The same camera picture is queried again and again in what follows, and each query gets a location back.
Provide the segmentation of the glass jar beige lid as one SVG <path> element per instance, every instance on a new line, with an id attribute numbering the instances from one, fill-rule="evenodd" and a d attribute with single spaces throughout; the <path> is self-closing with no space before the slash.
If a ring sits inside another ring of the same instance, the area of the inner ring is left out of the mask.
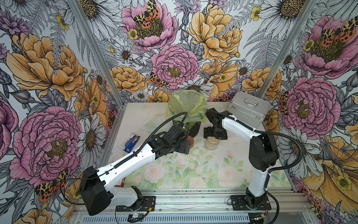
<path id="1" fill-rule="evenodd" d="M 221 140 L 216 139 L 215 137 L 207 137 L 205 142 L 205 147 L 207 150 L 214 151 L 218 148 Z"/>

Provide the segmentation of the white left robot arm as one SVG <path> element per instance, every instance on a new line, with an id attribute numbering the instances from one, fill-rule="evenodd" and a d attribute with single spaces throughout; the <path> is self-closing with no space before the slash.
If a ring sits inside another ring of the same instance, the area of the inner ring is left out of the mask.
<path id="1" fill-rule="evenodd" d="M 138 187 L 115 189 L 129 174 L 142 166 L 173 152 L 188 154 L 191 147 L 184 128 L 173 125 L 167 132 L 151 135 L 136 150 L 100 168 L 89 167 L 83 172 L 79 192 L 90 216 L 109 206 L 138 211 L 145 205 L 145 197 Z"/>

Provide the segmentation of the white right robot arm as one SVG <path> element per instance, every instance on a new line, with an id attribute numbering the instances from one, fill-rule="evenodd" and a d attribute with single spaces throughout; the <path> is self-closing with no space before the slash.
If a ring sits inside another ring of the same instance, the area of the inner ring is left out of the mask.
<path id="1" fill-rule="evenodd" d="M 205 115 L 212 124 L 211 127 L 204 128 L 205 139 L 227 140 L 227 131 L 230 131 L 249 143 L 249 162 L 253 169 L 246 189 L 245 204 L 251 210 L 256 209 L 265 201 L 269 170 L 279 159 L 274 135 L 250 127 L 228 111 L 219 113 L 211 108 L 207 109 Z"/>

